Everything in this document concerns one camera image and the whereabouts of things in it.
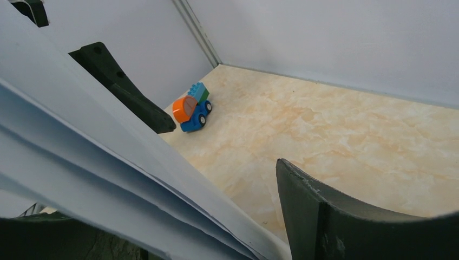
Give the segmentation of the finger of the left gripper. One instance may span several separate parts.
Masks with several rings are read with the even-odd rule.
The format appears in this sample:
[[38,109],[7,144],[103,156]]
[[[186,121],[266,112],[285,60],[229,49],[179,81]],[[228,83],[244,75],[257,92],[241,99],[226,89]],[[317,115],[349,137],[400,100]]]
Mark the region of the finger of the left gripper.
[[46,10],[41,0],[10,0],[10,3],[39,28],[49,25]]
[[176,129],[172,117],[142,94],[104,43],[85,45],[69,55],[155,133]]

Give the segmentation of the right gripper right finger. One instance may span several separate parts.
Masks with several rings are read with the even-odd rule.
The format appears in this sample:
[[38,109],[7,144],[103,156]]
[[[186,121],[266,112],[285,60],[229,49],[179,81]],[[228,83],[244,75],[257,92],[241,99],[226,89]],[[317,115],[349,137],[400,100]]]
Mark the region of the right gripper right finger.
[[278,193],[293,259],[458,259],[458,213],[425,218],[383,209],[286,159]]

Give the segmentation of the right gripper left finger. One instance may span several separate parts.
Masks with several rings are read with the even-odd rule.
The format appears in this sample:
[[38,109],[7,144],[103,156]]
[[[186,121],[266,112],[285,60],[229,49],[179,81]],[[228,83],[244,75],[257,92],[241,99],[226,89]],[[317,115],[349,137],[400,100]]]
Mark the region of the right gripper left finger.
[[117,235],[62,213],[1,218],[1,259],[158,259]]

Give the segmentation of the printed paper sheet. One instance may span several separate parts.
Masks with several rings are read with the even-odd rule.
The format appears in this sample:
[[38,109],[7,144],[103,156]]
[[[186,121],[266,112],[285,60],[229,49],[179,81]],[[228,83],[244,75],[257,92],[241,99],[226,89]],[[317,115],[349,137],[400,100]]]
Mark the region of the printed paper sheet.
[[1,1],[1,187],[165,259],[291,259],[265,230],[70,57],[102,42],[154,101],[210,69],[172,3]]

